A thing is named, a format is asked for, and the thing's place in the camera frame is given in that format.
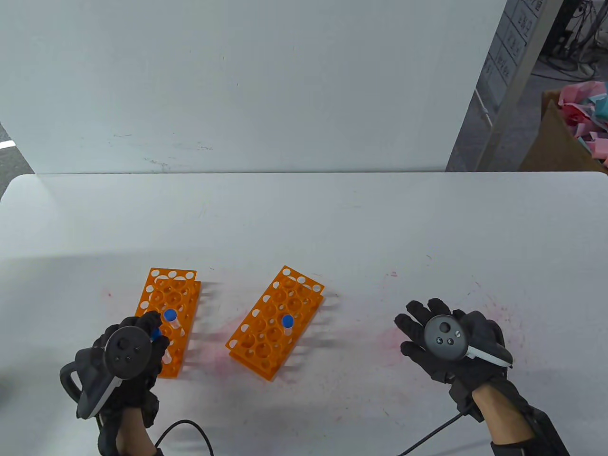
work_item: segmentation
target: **finger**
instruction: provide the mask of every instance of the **finger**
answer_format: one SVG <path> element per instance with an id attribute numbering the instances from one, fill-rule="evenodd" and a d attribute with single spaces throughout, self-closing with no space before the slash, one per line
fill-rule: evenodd
<path id="1" fill-rule="evenodd" d="M 429 301 L 429 309 L 434 316 L 450 314 L 450 308 L 439 298 L 433 298 Z"/>
<path id="2" fill-rule="evenodd" d="M 406 309 L 422 326 L 425 326 L 433 318 L 433 314 L 421 302 L 411 301 Z"/>
<path id="3" fill-rule="evenodd" d="M 165 336 L 158 337 L 152 342 L 152 351 L 150 352 L 150 361 L 148 362 L 149 371 L 155 372 L 158 375 L 162 370 L 162 357 L 169 347 L 170 340 Z"/>
<path id="4" fill-rule="evenodd" d="M 93 342 L 93 347 L 105 347 L 108 343 L 108 339 L 110 338 L 110 336 L 114 334 L 118 328 L 118 325 L 108 326 L 108 329 L 106 329 L 102 336 L 95 342 Z"/>
<path id="5" fill-rule="evenodd" d="M 119 327 L 124 328 L 125 326 L 134 326 L 137 320 L 138 317 L 127 317 L 120 322 Z"/>
<path id="6" fill-rule="evenodd" d="M 408 356 L 412 361 L 422 367 L 424 370 L 429 368 L 429 354 L 413 342 L 403 342 L 401 344 L 401 353 L 403 356 Z"/>
<path id="7" fill-rule="evenodd" d="M 160 354 L 159 358 L 165 354 L 165 350 L 169 347 L 171 341 L 167 336 L 160 336 L 154 342 L 152 342 L 152 354 Z"/>
<path id="8" fill-rule="evenodd" d="M 138 319 L 137 322 L 135 323 L 135 326 L 143 329 L 148 334 L 152 335 L 154 330 L 161 327 L 161 324 L 162 324 L 161 314 L 159 314 L 156 311 L 150 311 L 150 312 L 145 313 L 143 315 L 143 317 Z"/>
<path id="9" fill-rule="evenodd" d="M 424 346 L 424 328 L 419 323 L 416 323 L 409 315 L 399 314 L 395 317 L 395 325 L 410 340 L 421 347 Z"/>
<path id="10" fill-rule="evenodd" d="M 456 309 L 454 312 L 452 312 L 452 315 L 455 319 L 460 320 L 462 317 L 464 317 L 466 315 L 466 313 L 464 313 L 460 309 Z"/>

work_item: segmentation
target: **test tube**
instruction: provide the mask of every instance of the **test tube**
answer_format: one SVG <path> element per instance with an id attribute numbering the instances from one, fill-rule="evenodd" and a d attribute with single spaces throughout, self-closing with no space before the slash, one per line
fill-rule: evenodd
<path id="1" fill-rule="evenodd" d="M 165 350 L 165 354 L 162 355 L 162 363 L 163 364 L 171 364 L 171 355 L 169 354 L 169 349 Z"/>
<path id="2" fill-rule="evenodd" d="M 291 335 L 291 330 L 294 327 L 294 318 L 291 315 L 285 315 L 283 317 L 283 333 L 285 336 Z"/>
<path id="3" fill-rule="evenodd" d="M 179 329 L 181 326 L 178 320 L 178 313 L 173 309 L 165 310 L 165 320 L 174 330 Z"/>

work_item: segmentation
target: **glove strap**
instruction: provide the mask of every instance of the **glove strap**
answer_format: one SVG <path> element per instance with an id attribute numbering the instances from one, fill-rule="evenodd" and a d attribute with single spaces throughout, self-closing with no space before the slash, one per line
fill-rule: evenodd
<path id="1" fill-rule="evenodd" d="M 97 438 L 97 450 L 102 456 L 120 456 L 116 438 L 122 423 L 122 410 L 103 414 L 103 426 Z"/>

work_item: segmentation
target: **white wall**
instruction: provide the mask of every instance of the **white wall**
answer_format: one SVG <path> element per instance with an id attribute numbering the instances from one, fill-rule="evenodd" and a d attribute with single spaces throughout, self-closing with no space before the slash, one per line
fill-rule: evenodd
<path id="1" fill-rule="evenodd" d="M 505 0 L 25 0 L 0 119 L 38 173 L 442 170 Z"/>

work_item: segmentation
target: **controller button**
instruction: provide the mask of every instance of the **controller button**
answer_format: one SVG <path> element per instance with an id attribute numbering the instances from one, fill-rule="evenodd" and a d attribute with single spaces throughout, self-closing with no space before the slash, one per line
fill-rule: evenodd
<path id="1" fill-rule="evenodd" d="M 121 350 L 126 350 L 127 348 L 129 348 L 129 339 L 125 339 L 124 337 L 119 339 L 118 348 Z"/>

